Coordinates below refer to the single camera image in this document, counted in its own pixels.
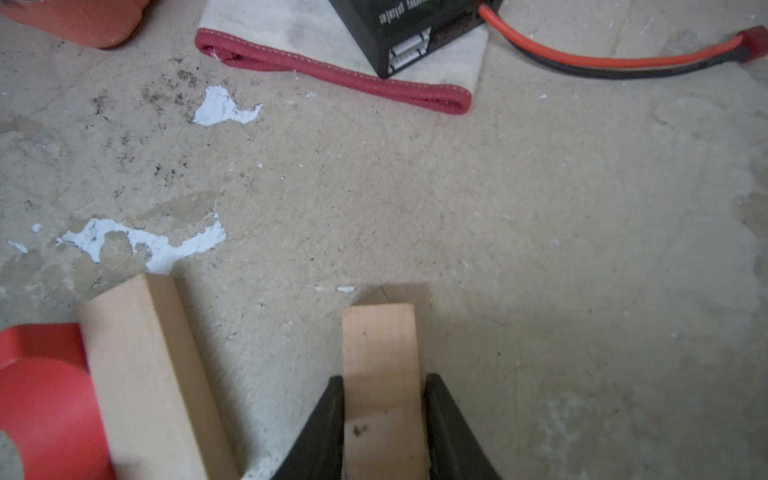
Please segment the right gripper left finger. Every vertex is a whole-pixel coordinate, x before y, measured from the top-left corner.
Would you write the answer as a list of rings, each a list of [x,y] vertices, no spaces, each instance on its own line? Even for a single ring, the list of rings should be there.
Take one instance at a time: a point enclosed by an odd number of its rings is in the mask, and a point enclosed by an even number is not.
[[[340,480],[344,451],[344,384],[333,376],[273,480]]]

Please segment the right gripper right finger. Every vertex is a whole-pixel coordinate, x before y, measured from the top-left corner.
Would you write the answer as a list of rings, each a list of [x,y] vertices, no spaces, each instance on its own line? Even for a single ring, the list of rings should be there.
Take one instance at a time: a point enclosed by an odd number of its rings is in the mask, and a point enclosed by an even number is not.
[[[500,480],[440,375],[426,376],[423,398],[429,478]]]

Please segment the natural wood block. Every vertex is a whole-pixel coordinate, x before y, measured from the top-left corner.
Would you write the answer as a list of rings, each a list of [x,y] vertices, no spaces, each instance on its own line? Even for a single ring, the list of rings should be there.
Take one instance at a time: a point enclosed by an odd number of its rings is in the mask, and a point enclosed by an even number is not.
[[[342,314],[347,479],[426,479],[428,449],[411,304]]]
[[[172,278],[136,276],[79,324],[117,478],[239,478]]]

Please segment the red arch block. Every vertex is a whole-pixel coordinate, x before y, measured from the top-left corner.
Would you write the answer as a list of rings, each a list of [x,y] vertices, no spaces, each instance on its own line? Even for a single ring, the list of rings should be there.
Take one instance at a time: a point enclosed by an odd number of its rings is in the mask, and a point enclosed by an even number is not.
[[[1,430],[26,479],[114,479],[76,323],[1,332]]]

